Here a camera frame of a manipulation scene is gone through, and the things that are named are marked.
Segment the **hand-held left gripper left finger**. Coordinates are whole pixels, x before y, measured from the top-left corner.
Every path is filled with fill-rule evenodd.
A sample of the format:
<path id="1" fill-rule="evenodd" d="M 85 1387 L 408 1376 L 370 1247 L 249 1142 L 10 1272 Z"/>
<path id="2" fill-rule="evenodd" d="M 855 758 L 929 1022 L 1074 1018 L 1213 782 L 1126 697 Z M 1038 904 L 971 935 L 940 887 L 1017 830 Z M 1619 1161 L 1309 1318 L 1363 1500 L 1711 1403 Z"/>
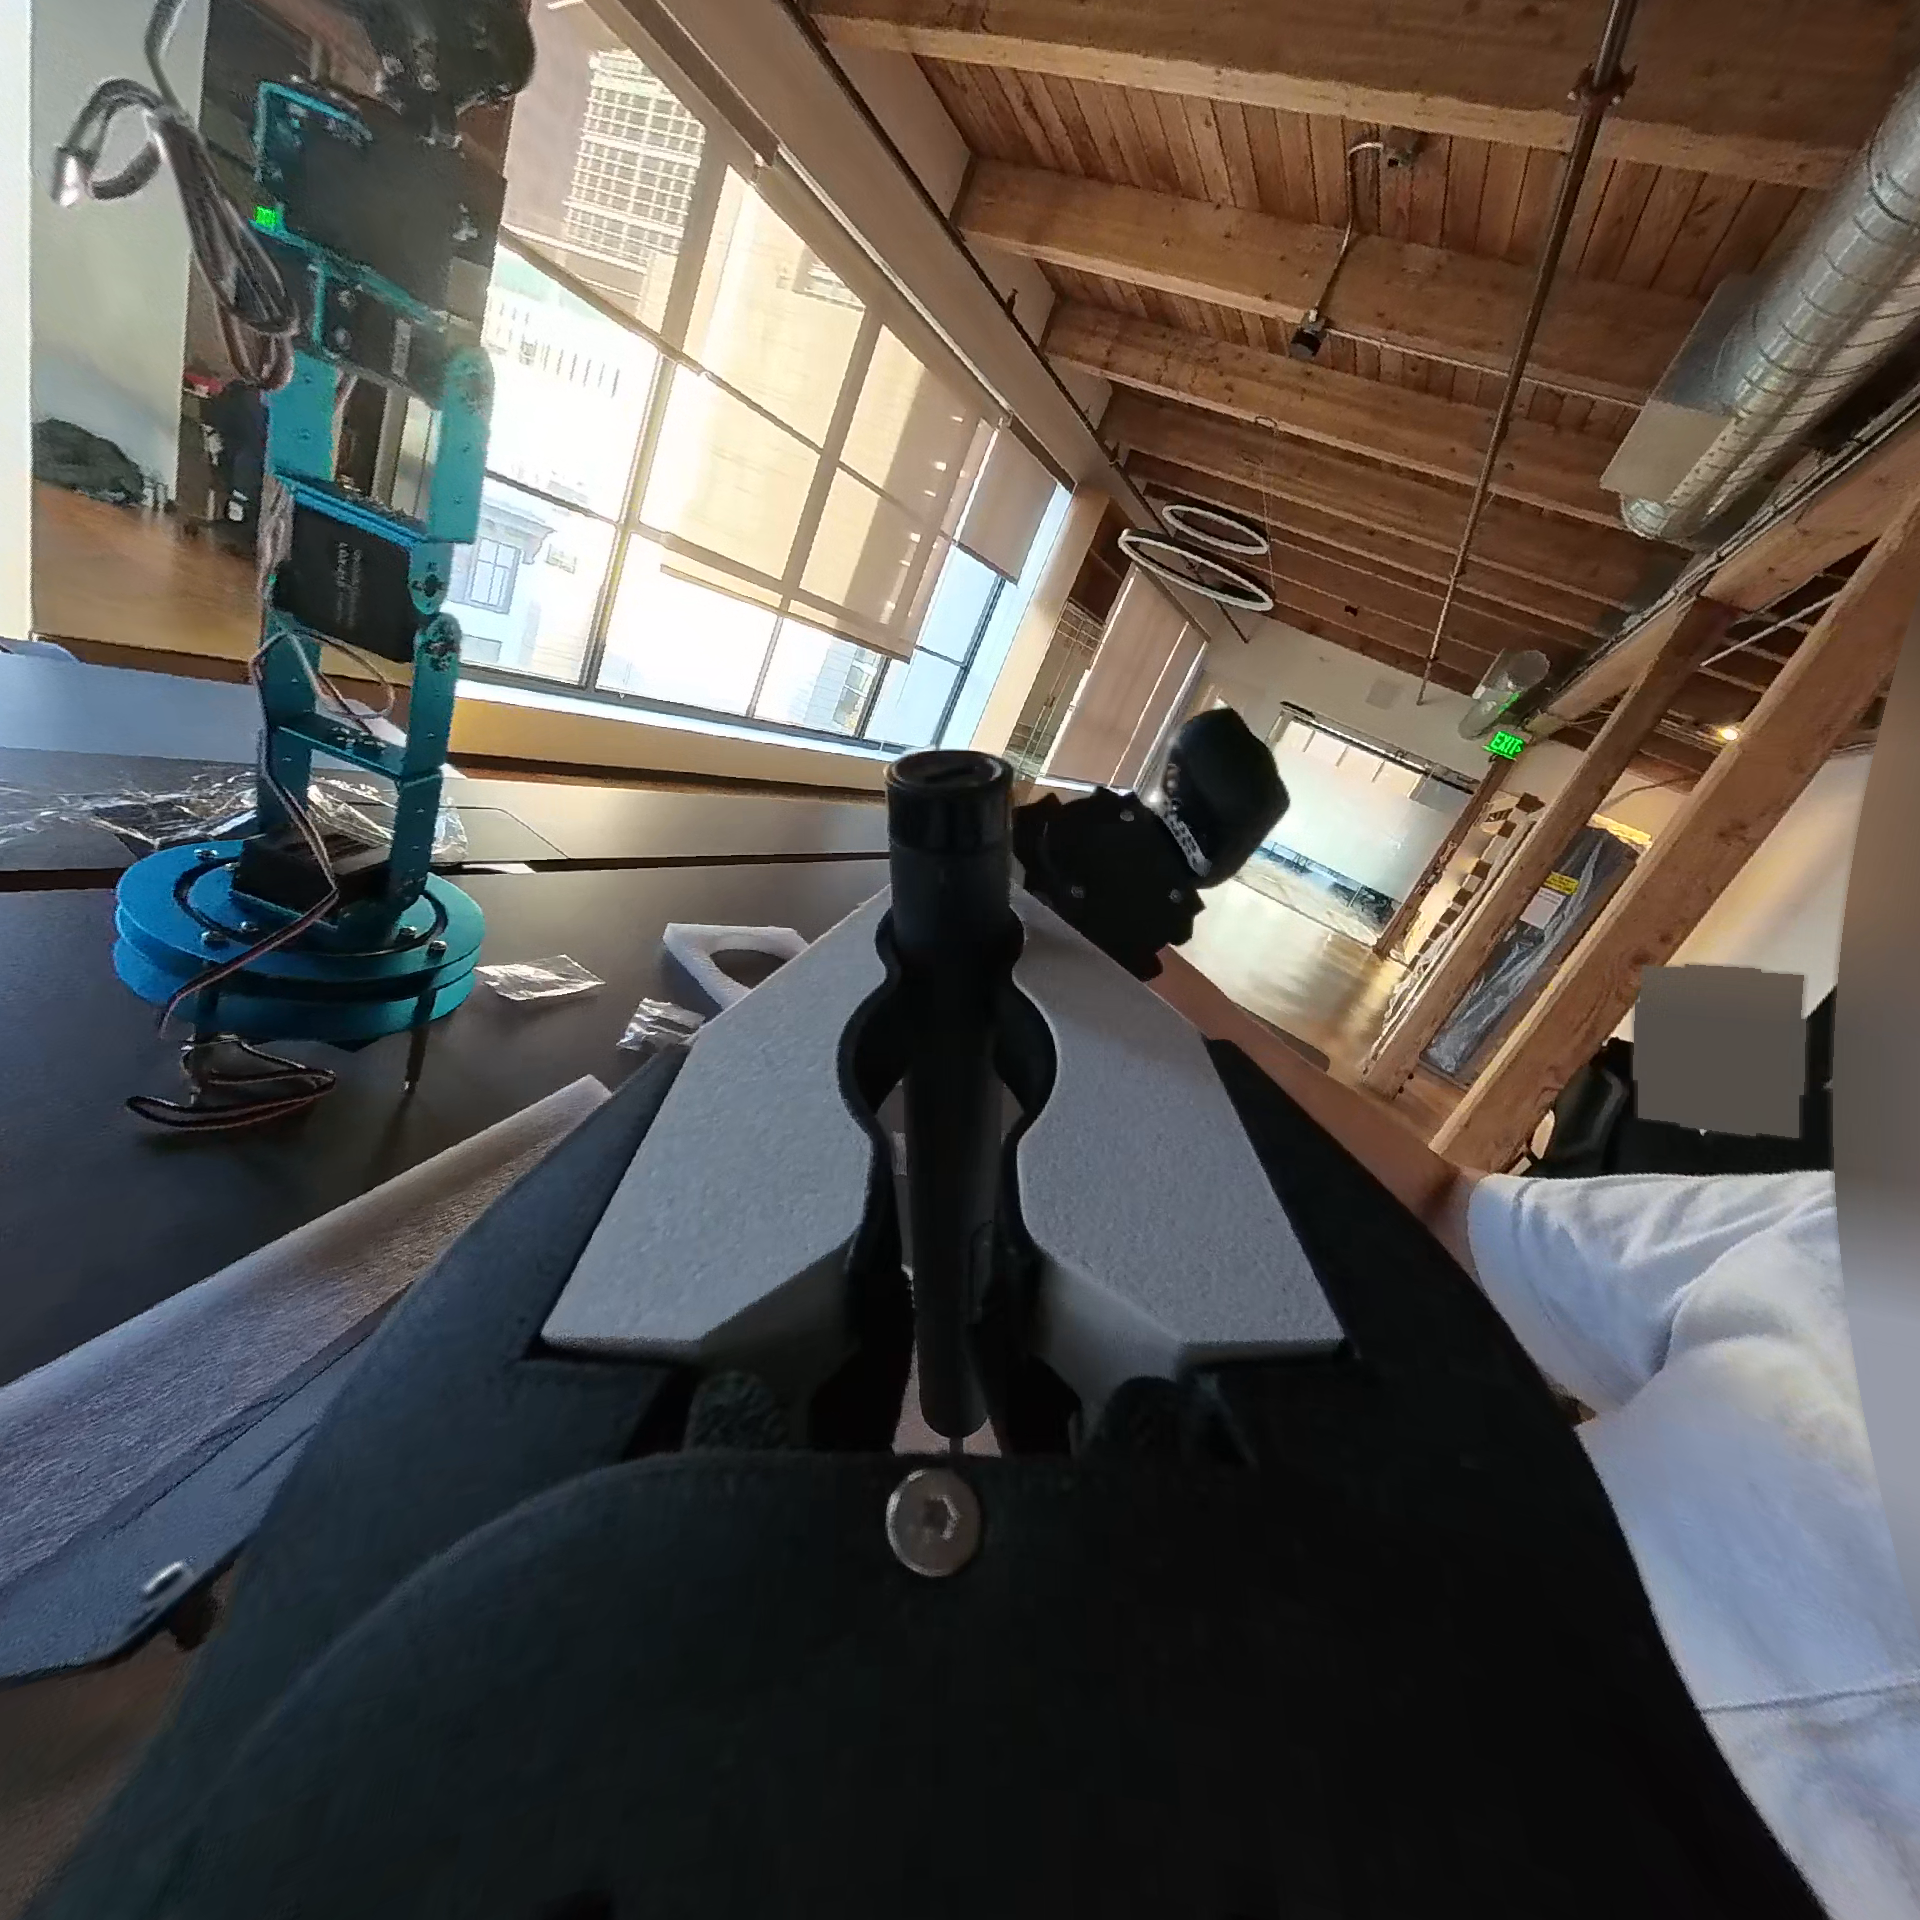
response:
<path id="1" fill-rule="evenodd" d="M 562 1355 L 847 1367 L 902 1341 L 894 1161 L 855 1093 L 886 887 L 727 1008 L 671 1069 L 554 1318 Z"/>

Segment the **black electric screwdriver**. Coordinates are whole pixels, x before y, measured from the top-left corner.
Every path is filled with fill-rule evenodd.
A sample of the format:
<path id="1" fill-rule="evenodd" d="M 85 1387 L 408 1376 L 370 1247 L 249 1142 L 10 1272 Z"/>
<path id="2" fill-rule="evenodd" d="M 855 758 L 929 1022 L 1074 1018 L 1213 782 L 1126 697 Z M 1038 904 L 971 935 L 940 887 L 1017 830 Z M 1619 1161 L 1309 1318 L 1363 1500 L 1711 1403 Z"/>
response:
<path id="1" fill-rule="evenodd" d="M 902 1272 L 924 1426 L 967 1452 L 998 1247 L 998 990 L 1017 969 L 1017 779 L 994 752 L 886 771 L 886 944 L 902 1022 Z"/>

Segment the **person's right forearm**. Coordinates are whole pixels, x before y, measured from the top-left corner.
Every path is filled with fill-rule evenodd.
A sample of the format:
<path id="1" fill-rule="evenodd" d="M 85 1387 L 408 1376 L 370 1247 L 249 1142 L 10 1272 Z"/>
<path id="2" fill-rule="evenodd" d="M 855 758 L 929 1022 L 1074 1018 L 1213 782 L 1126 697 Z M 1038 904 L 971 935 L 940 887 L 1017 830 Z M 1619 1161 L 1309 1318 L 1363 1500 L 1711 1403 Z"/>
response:
<path id="1" fill-rule="evenodd" d="M 1525 1247 L 1515 1247 L 1515 1192 L 1525 1179 L 1508 1173 L 1463 1173 L 1444 1153 L 1417 1153 L 1411 1173 L 1411 1208 L 1444 1239 L 1444 1256 L 1487 1290 L 1487 1306 L 1508 1320 L 1508 1341 L 1525 1351 L 1525 1367 L 1544 1376 L 1553 1410 L 1574 1426 L 1591 1426 L 1591 1403 L 1560 1376 L 1560 1330 L 1544 1318 L 1544 1276 L 1525 1276 Z"/>

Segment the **dark desk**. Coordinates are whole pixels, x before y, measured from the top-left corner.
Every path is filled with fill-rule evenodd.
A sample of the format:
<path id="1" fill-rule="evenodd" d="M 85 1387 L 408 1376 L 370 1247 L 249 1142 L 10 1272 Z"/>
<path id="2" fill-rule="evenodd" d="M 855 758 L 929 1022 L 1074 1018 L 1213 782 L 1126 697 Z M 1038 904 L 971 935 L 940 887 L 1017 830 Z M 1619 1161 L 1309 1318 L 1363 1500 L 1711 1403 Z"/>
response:
<path id="1" fill-rule="evenodd" d="M 169 685 L 75 659 L 0 659 L 0 752 L 113 758 L 259 758 L 259 697 L 241 685 Z M 696 797 L 696 782 L 554 782 L 446 771 L 473 830 L 455 874 L 669 874 L 669 863 L 858 863 L 886 849 L 882 799 L 821 797 Z"/>
<path id="2" fill-rule="evenodd" d="M 550 1008 L 473 990 L 438 1022 L 418 1093 L 404 1093 L 408 1039 L 299 1039 L 340 1080 L 310 1119 L 241 1138 L 132 1119 L 132 1093 L 175 1093 L 175 1039 L 113 969 L 113 892 L 0 892 L 10 1385 L 577 1077 L 625 1080 L 638 1069 L 613 1047 L 635 1008 L 680 998 L 680 969 L 660 952 L 669 918 L 782 918 L 821 935 L 882 892 L 882 863 L 538 874 L 473 879 L 473 892 L 486 904 L 486 961 L 575 952 L 599 990 Z"/>

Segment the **white foam piece with hole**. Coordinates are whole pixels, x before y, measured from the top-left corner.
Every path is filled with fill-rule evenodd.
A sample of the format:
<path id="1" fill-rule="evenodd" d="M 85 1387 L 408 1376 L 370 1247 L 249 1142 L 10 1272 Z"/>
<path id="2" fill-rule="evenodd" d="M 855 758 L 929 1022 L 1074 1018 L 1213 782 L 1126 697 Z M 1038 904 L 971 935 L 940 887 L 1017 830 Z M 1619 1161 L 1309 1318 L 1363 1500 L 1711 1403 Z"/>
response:
<path id="1" fill-rule="evenodd" d="M 782 918 L 669 918 L 660 944 L 734 1039 L 847 1039 L 858 1008 L 894 998 L 886 904 L 894 887 L 821 935 Z"/>

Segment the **beige roller blind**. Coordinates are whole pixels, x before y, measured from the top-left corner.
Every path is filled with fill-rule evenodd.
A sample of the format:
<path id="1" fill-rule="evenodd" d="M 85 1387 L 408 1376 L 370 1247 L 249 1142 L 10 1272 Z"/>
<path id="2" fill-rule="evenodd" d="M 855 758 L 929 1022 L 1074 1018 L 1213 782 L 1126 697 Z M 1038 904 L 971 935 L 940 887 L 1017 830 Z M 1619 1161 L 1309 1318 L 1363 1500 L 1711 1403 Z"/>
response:
<path id="1" fill-rule="evenodd" d="M 882 659 L 913 659 L 994 430 L 998 421 L 967 386 L 924 365 L 882 323 L 867 365 L 855 386 L 855 421 L 828 457 L 828 505 L 794 579 L 794 615 Z"/>
<path id="2" fill-rule="evenodd" d="M 998 579 L 1023 579 L 1052 505 L 1057 465 L 1017 430 L 980 421 L 947 541 Z"/>

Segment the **black office chair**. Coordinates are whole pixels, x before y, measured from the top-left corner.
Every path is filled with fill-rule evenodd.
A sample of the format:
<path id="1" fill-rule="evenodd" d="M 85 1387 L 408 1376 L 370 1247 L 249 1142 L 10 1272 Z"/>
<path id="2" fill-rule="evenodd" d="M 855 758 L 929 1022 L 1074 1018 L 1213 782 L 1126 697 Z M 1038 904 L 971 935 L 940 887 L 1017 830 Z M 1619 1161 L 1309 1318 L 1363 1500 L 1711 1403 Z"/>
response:
<path id="1" fill-rule="evenodd" d="M 1560 1102 L 1534 1119 L 1525 1153 L 1508 1161 L 1515 1179 L 1614 1179 L 1619 1138 L 1640 1119 L 1627 1093 L 1627 1039 L 1602 1039 Z"/>

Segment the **blue wrapped panel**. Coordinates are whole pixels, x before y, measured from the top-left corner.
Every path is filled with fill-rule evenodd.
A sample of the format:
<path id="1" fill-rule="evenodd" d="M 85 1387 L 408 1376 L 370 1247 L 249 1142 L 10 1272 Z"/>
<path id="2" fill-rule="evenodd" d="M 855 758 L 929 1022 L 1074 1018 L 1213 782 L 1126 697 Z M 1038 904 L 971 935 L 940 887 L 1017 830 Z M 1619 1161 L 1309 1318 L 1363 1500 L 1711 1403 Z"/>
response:
<path id="1" fill-rule="evenodd" d="M 1501 929 L 1501 944 L 1487 952 L 1487 969 L 1463 990 L 1453 1022 L 1428 1039 L 1428 1077 L 1473 1080 L 1627 874 L 1640 874 L 1627 837 L 1575 830 L 1515 904 L 1515 918 Z"/>

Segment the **white foam sheet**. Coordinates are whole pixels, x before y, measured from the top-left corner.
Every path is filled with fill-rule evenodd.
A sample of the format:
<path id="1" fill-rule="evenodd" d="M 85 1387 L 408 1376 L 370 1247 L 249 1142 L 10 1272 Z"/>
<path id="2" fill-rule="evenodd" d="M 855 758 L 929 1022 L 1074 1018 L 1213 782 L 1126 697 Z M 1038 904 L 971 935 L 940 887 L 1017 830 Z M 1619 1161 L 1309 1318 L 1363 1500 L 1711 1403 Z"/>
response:
<path id="1" fill-rule="evenodd" d="M 66 1557 L 162 1470 L 263 1410 L 299 1367 L 330 1355 L 602 1102 L 613 1093 L 577 1077 L 145 1306 L 133 1320 L 15 1376 L 0 1387 L 0 1583 Z"/>

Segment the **large grid window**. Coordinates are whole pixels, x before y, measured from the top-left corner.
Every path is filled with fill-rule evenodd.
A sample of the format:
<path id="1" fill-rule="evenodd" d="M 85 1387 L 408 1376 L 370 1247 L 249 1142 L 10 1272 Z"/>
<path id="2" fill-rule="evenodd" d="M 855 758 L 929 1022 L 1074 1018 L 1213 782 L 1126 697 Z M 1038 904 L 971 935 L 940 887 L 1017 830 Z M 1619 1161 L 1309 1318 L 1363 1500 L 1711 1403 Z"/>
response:
<path id="1" fill-rule="evenodd" d="M 882 323 L 998 430 L 1005 406 L 680 80 L 577 0 L 538 0 L 529 27 L 486 278 L 486 511 L 455 555 L 465 659 L 767 732 L 971 745 L 1066 487 L 1023 579 L 947 547 L 913 659 L 801 621 L 794 579 Z"/>

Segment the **person's white shirt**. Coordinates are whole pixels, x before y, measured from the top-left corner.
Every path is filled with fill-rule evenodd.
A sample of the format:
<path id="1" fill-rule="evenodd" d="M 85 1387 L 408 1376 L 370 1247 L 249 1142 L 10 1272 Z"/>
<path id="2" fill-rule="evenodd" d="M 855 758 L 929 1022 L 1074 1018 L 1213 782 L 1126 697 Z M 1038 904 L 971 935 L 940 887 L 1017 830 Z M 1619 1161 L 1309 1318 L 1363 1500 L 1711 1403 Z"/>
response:
<path id="1" fill-rule="evenodd" d="M 1473 1179 L 1464 1266 L 1591 1426 L 1654 1632 L 1835 1920 L 1920 1915 L 1920 1618 L 1835 1179 Z"/>

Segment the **ceiling sprinkler pipe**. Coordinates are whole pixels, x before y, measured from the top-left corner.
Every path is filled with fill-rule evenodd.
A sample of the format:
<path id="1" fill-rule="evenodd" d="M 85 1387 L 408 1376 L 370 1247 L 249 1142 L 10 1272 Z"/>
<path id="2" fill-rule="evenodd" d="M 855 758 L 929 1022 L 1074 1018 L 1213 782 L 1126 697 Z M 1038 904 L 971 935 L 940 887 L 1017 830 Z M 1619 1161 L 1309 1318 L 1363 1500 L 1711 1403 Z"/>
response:
<path id="1" fill-rule="evenodd" d="M 1534 331 L 1544 331 L 1544 300 L 1553 300 L 1560 246 L 1574 246 L 1574 217 L 1575 217 L 1575 186 L 1591 186 L 1591 160 L 1598 160 L 1598 125 L 1627 97 L 1627 27 L 1640 27 L 1640 0 L 1614 0 L 1602 37 L 1598 37 L 1598 63 L 1574 89 L 1574 156 L 1560 156 L 1560 179 L 1553 179 L 1553 225 L 1544 225 L 1544 246 L 1534 246 L 1525 316 L 1515 316 L 1508 371 L 1501 371 L 1501 405 L 1490 405 L 1490 437 L 1487 437 L 1464 520 L 1463 520 L 1463 547 L 1453 547 L 1453 579 L 1444 579 L 1444 602 L 1433 602 L 1433 634 L 1428 634 L 1417 706 L 1433 693 L 1453 601 L 1464 579 L 1473 520 L 1487 520 L 1490 480 L 1501 480 L 1501 441 L 1508 441 L 1515 386 L 1525 386 L 1525 357 L 1534 357 Z"/>

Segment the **dark bag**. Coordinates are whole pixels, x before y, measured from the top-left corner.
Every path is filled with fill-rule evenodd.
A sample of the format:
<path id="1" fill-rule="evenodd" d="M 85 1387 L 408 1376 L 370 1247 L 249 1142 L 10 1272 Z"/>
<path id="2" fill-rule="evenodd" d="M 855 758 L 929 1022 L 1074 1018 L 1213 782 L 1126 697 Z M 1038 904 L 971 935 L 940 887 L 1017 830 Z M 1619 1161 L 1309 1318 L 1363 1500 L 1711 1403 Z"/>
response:
<path id="1" fill-rule="evenodd" d="M 90 505 L 145 505 L 145 465 L 75 421 L 30 421 L 30 480 Z"/>

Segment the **wooden diagonal post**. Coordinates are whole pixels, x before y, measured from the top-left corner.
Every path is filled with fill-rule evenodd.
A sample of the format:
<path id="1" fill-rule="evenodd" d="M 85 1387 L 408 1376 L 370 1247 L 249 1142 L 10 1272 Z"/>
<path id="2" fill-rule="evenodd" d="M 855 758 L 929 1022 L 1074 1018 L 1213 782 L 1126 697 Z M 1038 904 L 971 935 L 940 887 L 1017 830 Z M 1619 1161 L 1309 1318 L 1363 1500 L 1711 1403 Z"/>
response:
<path id="1" fill-rule="evenodd" d="M 1920 602 L 1920 493 L 1884 520 L 1821 634 L 1793 651 L 1743 745 L 1693 782 L 1669 830 L 1444 1119 L 1433 1153 L 1463 1173 L 1508 1173 L 1560 1080 L 1640 1008 L 1640 969 L 1669 961 L 1779 818 L 1809 797 L 1860 706 L 1891 685 Z"/>
<path id="2" fill-rule="evenodd" d="M 1544 874 L 1574 849 L 1574 837 L 1598 818 L 1598 799 L 1619 782 L 1669 693 L 1702 670 L 1702 659 L 1731 634 L 1743 602 L 1693 601 L 1681 615 L 1654 621 L 1654 659 L 1640 685 L 1614 697 L 1602 732 L 1574 771 L 1574 782 L 1544 799 L 1544 818 L 1515 837 L 1515 849 L 1487 879 L 1473 909 L 1444 944 L 1444 961 L 1417 984 L 1400 1022 L 1363 1059 L 1363 1093 L 1400 1102 L 1417 1077 L 1428 1039 L 1453 1022 L 1501 929 L 1534 904 Z"/>

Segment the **silver ventilation duct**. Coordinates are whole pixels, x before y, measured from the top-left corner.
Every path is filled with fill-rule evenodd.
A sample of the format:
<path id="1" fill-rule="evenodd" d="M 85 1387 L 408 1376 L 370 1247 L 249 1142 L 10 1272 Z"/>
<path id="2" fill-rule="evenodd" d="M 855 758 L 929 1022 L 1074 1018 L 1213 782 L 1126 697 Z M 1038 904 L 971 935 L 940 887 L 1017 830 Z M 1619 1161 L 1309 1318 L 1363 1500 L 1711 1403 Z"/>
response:
<path id="1" fill-rule="evenodd" d="M 1920 80 L 1884 104 L 1821 225 L 1731 269 L 1640 405 L 1602 493 L 1627 541 L 1693 547 L 1920 323 Z"/>

